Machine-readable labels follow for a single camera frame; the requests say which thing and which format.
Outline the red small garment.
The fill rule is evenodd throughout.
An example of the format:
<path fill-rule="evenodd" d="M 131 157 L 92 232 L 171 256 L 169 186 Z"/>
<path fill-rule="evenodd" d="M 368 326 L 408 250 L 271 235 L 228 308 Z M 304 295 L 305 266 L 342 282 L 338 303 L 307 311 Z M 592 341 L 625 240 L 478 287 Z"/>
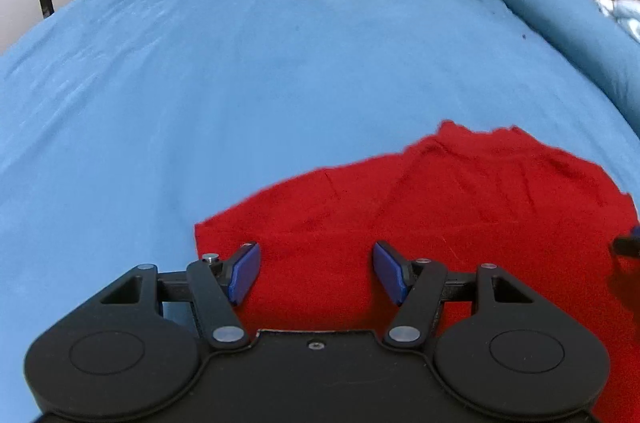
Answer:
<path fill-rule="evenodd" d="M 383 330 L 396 311 L 371 264 L 384 240 L 456 271 L 493 263 L 593 331 L 611 375 L 596 412 L 639 417 L 639 264 L 613 240 L 639 224 L 598 165 L 518 128 L 443 123 L 399 153 L 320 168 L 195 227 L 198 253 L 262 248 L 239 309 L 250 331 Z"/>

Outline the blue bed sheet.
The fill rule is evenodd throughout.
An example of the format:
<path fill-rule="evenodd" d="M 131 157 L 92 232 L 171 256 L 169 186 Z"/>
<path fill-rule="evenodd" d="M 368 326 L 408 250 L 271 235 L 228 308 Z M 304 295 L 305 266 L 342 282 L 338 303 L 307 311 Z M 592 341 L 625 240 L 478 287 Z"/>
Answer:
<path fill-rule="evenodd" d="M 1 417 L 30 343 L 193 228 L 444 120 L 518 126 L 639 190 L 639 139 L 500 0 L 75 0 L 1 59 Z"/>

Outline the light blue blanket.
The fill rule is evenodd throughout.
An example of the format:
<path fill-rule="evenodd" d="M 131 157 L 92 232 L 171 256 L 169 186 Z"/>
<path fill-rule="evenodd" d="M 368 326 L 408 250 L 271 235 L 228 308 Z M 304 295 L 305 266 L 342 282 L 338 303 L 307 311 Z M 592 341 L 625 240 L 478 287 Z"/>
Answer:
<path fill-rule="evenodd" d="M 640 40 L 640 1 L 596 0 L 602 14 L 612 19 L 636 42 Z"/>

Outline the blue duvet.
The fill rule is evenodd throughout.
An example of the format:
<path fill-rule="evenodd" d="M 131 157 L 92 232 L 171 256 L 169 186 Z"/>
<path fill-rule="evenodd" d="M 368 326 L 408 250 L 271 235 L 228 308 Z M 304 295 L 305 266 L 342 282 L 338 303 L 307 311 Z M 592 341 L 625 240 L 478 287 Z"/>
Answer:
<path fill-rule="evenodd" d="M 594 0 L 502 0 L 639 129 L 639 44 Z"/>

